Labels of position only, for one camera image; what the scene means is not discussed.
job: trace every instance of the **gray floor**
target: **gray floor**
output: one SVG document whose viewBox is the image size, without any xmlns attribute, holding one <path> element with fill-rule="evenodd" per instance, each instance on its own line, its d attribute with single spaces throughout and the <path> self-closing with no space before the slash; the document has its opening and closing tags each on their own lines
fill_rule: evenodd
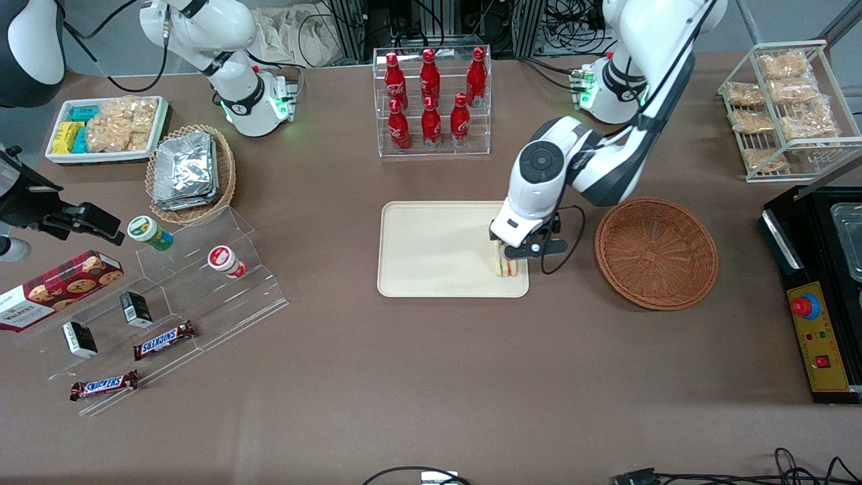
<svg viewBox="0 0 862 485">
<path fill-rule="evenodd" d="M 250 8 L 259 5 L 285 5 L 302 0 L 246 0 Z M 67 0 L 67 21 L 84 33 L 89 33 L 119 4 Z M 728 11 L 713 32 L 698 39 L 696 50 L 747 50 L 752 42 L 734 0 L 728 0 Z M 752 13 L 764 41 L 797 41 L 818 35 L 847 6 L 849 0 L 749 0 Z M 114 18 L 87 46 L 99 59 L 100 71 L 65 34 L 66 61 L 74 72 L 101 75 L 155 74 L 161 62 L 161 48 L 152 44 L 141 32 L 138 10 L 133 6 Z M 852 30 L 832 52 L 833 69 L 841 85 L 862 85 L 862 27 Z M 188 63 L 174 54 L 168 55 L 167 73 L 195 72 Z M 852 111 L 862 111 L 862 98 L 849 98 Z M 45 131 L 50 129 L 57 104 L 35 109 L 0 109 L 0 142 L 24 148 L 22 158 L 27 163 L 38 160 L 38 151 Z M 862 117 L 856 117 L 862 123 Z"/>
</svg>

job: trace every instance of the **brown wicker basket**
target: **brown wicker basket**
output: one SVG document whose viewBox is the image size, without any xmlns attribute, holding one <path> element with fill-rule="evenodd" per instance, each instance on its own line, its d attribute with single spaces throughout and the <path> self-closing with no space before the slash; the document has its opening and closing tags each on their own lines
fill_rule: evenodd
<svg viewBox="0 0 862 485">
<path fill-rule="evenodd" d="M 616 291 L 653 310 L 694 305 L 718 275 L 715 243 L 703 224 L 660 198 L 611 209 L 596 233 L 596 258 Z"/>
<path fill-rule="evenodd" d="M 225 205 L 230 205 L 230 199 L 234 197 L 234 190 L 236 190 L 236 165 L 234 164 L 234 153 L 230 151 L 228 141 L 224 139 L 224 135 L 211 126 L 193 124 L 172 131 L 166 138 L 178 138 L 198 129 L 210 133 L 215 138 L 215 157 L 218 163 L 218 182 L 219 186 L 222 187 L 222 198 L 218 199 L 218 202 L 215 204 L 201 205 L 180 211 L 162 211 L 155 204 L 150 204 L 150 210 L 153 211 L 153 214 L 165 222 L 180 225 L 191 224 L 201 217 L 218 211 Z M 147 179 L 144 182 L 150 198 L 153 197 L 155 161 L 156 154 L 153 152 L 150 154 L 150 161 L 147 162 Z"/>
</svg>

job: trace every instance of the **cookie box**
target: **cookie box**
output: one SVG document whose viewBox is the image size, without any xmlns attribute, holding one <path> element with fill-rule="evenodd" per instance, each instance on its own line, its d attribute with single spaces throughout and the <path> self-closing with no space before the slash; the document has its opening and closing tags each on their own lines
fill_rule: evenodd
<svg viewBox="0 0 862 485">
<path fill-rule="evenodd" d="M 57 136 L 60 123 L 71 121 L 70 118 L 72 108 L 82 106 L 101 106 L 102 103 L 112 98 L 93 98 L 93 99 L 70 99 L 65 101 L 59 108 L 57 119 L 54 120 L 54 127 L 51 131 L 51 137 L 48 138 L 47 146 L 45 147 L 45 157 L 58 165 L 109 165 L 117 163 L 145 163 L 149 161 L 150 154 L 155 151 L 159 140 L 165 131 L 167 131 L 167 118 L 169 106 L 167 100 L 161 96 L 139 96 L 138 98 L 155 99 L 159 102 L 156 108 L 156 116 L 153 119 L 153 127 L 150 129 L 150 138 L 147 141 L 147 147 L 143 150 L 135 150 L 134 152 L 99 152 L 95 154 L 55 154 L 52 153 L 53 139 Z"/>
<path fill-rule="evenodd" d="M 122 276 L 119 262 L 91 249 L 0 295 L 0 330 L 22 331 Z"/>
</svg>

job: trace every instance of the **red and white cup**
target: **red and white cup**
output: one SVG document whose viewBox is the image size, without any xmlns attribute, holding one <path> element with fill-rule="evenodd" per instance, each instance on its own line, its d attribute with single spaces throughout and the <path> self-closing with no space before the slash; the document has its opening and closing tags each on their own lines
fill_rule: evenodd
<svg viewBox="0 0 862 485">
<path fill-rule="evenodd" d="M 207 256 L 209 267 L 228 278 L 240 278 L 246 273 L 246 263 L 236 258 L 236 253 L 227 246 L 215 246 Z"/>
</svg>

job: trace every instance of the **small black box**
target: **small black box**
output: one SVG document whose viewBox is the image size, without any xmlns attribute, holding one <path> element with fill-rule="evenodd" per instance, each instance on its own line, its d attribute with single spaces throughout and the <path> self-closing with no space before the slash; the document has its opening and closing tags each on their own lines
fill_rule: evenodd
<svg viewBox="0 0 862 485">
<path fill-rule="evenodd" d="M 90 358 L 98 353 L 96 340 L 89 328 L 77 322 L 69 322 L 63 324 L 63 335 L 66 336 L 66 344 L 73 355 Z"/>
<path fill-rule="evenodd" d="M 153 324 L 147 301 L 138 293 L 125 292 L 120 295 L 120 306 L 126 314 L 126 322 L 136 327 L 147 328 Z"/>
</svg>

